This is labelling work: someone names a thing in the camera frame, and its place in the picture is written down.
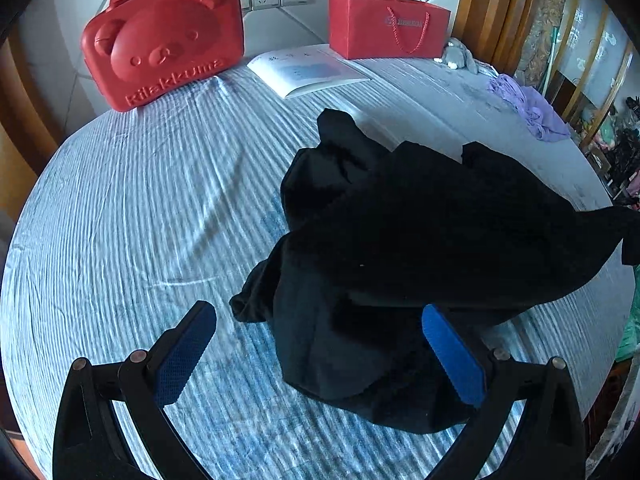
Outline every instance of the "purple cloth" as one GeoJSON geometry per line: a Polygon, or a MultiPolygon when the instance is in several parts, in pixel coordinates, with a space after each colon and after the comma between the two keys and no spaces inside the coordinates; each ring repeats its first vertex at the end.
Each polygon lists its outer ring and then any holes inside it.
{"type": "Polygon", "coordinates": [[[508,75],[500,74],[489,81],[487,89],[516,108],[536,139],[558,142],[571,136],[564,121],[532,86],[521,87],[508,75]]]}

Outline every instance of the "metal screw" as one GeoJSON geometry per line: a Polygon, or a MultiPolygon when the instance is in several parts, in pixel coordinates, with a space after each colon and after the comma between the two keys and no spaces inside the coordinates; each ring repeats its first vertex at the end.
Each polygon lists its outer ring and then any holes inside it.
{"type": "Polygon", "coordinates": [[[551,359],[551,364],[558,370],[564,370],[566,368],[566,361],[561,357],[554,357],[551,359]]]}
{"type": "Polygon", "coordinates": [[[86,366],[86,359],[84,357],[79,357],[76,359],[71,367],[77,372],[82,370],[86,366]]]}
{"type": "Polygon", "coordinates": [[[494,350],[494,357],[498,359],[498,361],[508,361],[511,359],[511,354],[504,348],[496,348],[494,350]]]}
{"type": "Polygon", "coordinates": [[[136,350],[129,356],[132,363],[141,363],[146,359],[146,352],[144,350],[136,350]]]}

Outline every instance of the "bed sheet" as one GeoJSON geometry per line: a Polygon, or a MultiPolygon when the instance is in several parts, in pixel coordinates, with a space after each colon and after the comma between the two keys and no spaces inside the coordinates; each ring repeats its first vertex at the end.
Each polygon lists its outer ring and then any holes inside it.
{"type": "MultiPolygon", "coordinates": [[[[422,479],[446,452],[460,427],[417,436],[303,397],[282,383],[267,326],[232,318],[229,298],[286,232],[280,181],[296,151],[318,143],[316,117],[338,108],[389,148],[412,140],[456,160],[463,144],[478,140],[514,156],[577,208],[610,201],[570,140],[534,139],[506,102],[484,90],[484,76],[430,60],[357,66],[371,81],[290,100],[239,66],[146,107],[108,112],[60,147],[19,219],[0,299],[12,403],[48,478],[73,359],[102,364],[149,348],[196,300],[216,307],[218,330],[166,412],[213,478],[422,479]]],[[[584,415],[612,363],[633,292],[618,247],[586,286],[484,337],[525,361],[564,356],[584,415]]],[[[157,477],[116,404],[141,469],[157,477]]],[[[484,474],[504,455],[521,408],[484,474]]]]}

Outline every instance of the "logo on bag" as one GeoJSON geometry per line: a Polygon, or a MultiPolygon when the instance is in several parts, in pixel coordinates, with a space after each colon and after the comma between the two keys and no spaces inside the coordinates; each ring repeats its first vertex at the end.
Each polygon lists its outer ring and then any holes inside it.
{"type": "Polygon", "coordinates": [[[175,88],[176,86],[180,86],[197,76],[213,72],[222,64],[223,62],[217,59],[205,65],[198,65],[188,68],[187,70],[183,70],[182,72],[171,72],[171,75],[159,78],[157,84],[151,86],[143,86],[142,88],[138,88],[135,93],[126,96],[127,104],[129,104],[130,106],[139,105],[141,102],[146,101],[162,90],[175,88]]]}
{"type": "MultiPolygon", "coordinates": [[[[423,23],[424,22],[419,22],[418,20],[402,20],[401,18],[398,18],[398,25],[404,26],[404,27],[421,27],[423,23]]],[[[393,18],[391,16],[387,16],[385,18],[385,24],[393,25],[394,24],[393,18]]]]}

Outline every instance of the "booklet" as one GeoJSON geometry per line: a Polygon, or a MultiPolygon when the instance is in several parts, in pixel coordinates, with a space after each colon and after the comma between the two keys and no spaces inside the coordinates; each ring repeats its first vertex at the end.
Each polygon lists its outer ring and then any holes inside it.
{"type": "Polygon", "coordinates": [[[273,50],[247,66],[283,99],[369,80],[326,44],[273,50]]]}

